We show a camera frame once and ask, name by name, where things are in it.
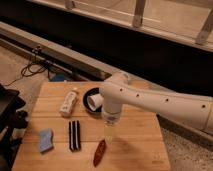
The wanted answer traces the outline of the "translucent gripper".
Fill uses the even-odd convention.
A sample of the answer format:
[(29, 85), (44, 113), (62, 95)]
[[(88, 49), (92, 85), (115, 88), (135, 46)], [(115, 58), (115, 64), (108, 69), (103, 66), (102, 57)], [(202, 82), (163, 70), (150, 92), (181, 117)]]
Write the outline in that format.
[(103, 114), (102, 118), (104, 120), (105, 128), (104, 135), (107, 144), (110, 144), (115, 138), (115, 126), (120, 119), (118, 114)]

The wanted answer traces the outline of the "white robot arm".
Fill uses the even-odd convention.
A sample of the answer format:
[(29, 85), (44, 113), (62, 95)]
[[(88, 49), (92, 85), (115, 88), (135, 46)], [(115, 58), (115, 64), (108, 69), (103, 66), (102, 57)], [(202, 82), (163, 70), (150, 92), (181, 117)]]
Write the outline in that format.
[(127, 104), (159, 114), (213, 142), (213, 97), (136, 88), (125, 72), (105, 79), (99, 92), (103, 97), (102, 118), (108, 125), (119, 121)]

